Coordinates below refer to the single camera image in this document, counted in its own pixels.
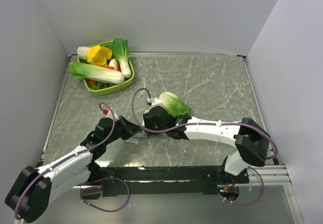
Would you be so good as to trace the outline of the white battery cover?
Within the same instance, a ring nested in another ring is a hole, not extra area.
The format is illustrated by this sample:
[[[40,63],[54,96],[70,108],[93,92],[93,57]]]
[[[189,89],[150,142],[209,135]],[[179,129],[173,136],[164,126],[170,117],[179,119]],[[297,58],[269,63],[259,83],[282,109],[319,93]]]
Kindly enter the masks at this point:
[[[128,140],[126,140],[127,143],[132,143],[132,144],[138,144],[139,139],[137,138],[129,138]]]

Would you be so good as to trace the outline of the white universal AC remote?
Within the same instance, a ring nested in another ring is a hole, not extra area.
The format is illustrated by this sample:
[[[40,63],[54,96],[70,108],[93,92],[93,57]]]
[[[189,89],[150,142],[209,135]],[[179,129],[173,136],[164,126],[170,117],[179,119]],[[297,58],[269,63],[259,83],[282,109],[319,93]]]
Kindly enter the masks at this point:
[[[141,136],[141,138],[147,138],[148,137],[148,133],[146,131],[142,130],[140,132],[140,136]]]

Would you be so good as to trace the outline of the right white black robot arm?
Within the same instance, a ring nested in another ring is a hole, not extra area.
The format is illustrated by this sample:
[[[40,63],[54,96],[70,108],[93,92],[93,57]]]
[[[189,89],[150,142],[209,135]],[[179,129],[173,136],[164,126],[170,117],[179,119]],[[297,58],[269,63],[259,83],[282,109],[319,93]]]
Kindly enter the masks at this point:
[[[150,135],[167,134],[177,140],[208,140],[236,148],[224,161],[221,179],[233,182],[248,166],[263,167],[267,160],[270,135],[254,120],[223,123],[181,115],[174,117],[161,106],[154,106],[143,114],[143,127]]]

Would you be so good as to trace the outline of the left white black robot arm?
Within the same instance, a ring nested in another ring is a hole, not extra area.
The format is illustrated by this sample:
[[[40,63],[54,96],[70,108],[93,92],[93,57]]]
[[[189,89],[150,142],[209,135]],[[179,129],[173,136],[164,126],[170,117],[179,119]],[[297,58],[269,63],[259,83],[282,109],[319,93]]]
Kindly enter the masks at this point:
[[[116,121],[100,119],[95,129],[70,153],[38,168],[24,168],[5,204],[14,210],[16,219],[28,223],[37,220],[50,202],[72,187],[97,183],[102,170],[95,161],[106,152],[107,145],[118,139],[128,140],[140,131],[138,125],[124,117]]]

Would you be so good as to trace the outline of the green napa cabbage half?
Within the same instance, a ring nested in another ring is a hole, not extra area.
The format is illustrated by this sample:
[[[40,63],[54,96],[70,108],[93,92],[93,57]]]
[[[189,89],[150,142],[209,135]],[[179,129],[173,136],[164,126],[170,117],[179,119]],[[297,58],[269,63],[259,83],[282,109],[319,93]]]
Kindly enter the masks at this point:
[[[173,117],[186,115],[191,108],[177,95],[171,92],[163,92],[159,95],[159,99],[163,103],[163,108]]]

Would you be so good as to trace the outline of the green plastic basket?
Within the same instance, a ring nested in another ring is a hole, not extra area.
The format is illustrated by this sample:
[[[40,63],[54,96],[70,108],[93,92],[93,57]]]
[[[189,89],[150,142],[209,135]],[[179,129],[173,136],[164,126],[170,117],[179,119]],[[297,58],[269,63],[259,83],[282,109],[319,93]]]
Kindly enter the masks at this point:
[[[96,95],[111,94],[130,86],[135,71],[128,42],[117,38],[79,47],[77,61],[70,63],[69,72]]]

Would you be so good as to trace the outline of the long green white cabbage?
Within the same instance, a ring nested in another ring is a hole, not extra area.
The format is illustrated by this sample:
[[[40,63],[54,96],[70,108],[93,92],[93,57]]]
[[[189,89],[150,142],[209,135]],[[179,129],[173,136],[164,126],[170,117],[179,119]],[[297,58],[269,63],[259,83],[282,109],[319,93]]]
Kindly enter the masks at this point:
[[[102,83],[121,84],[125,80],[124,75],[119,71],[79,62],[69,62],[69,73],[78,79],[88,79]]]

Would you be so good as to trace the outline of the red chili pepper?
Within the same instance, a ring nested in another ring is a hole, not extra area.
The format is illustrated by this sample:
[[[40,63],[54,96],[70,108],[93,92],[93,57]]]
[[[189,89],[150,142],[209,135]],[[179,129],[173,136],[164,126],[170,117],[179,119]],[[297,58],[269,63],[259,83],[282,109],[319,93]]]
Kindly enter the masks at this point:
[[[115,68],[114,67],[111,67],[111,66],[101,66],[102,68],[105,68],[105,69],[110,69],[110,70],[114,70]]]

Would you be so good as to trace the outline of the white radish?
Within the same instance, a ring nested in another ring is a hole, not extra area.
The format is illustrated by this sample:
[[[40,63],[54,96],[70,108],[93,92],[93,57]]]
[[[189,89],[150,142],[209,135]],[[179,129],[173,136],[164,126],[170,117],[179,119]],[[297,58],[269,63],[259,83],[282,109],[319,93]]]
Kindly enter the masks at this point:
[[[109,69],[119,70],[119,63],[116,59],[111,59],[108,64]]]

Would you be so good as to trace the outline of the green white bok choy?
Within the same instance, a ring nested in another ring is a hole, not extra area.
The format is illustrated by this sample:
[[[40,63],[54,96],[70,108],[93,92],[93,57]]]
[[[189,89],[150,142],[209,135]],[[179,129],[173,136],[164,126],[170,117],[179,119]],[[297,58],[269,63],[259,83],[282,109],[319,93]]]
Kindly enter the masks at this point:
[[[128,42],[122,38],[115,38],[112,42],[113,57],[119,62],[121,72],[125,78],[129,78],[132,75],[129,66],[129,47]]]

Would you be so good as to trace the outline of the yellow leafed cabbage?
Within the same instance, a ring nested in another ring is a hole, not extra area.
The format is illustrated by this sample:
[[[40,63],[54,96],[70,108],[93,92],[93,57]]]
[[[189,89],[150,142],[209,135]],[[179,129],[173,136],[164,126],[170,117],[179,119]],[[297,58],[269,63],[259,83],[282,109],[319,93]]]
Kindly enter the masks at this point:
[[[94,66],[107,66],[107,61],[110,60],[112,54],[113,51],[111,49],[100,45],[77,48],[78,57]]]

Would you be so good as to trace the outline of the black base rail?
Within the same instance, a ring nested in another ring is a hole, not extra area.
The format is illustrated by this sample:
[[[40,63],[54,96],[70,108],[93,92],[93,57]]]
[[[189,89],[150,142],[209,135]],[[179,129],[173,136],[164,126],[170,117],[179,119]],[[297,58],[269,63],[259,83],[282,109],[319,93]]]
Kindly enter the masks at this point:
[[[228,184],[248,184],[247,170],[234,176],[223,166],[147,166],[147,167],[100,167],[91,172],[80,186],[103,186],[103,196],[128,194],[177,194],[202,193],[216,195],[218,187]]]

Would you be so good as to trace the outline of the aluminium frame rail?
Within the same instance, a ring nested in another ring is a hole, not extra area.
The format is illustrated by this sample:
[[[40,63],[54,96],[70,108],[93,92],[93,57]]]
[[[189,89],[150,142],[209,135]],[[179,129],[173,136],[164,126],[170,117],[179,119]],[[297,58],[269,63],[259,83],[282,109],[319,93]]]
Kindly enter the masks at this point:
[[[284,186],[291,185],[287,168],[285,165],[265,165],[248,169],[250,185]]]

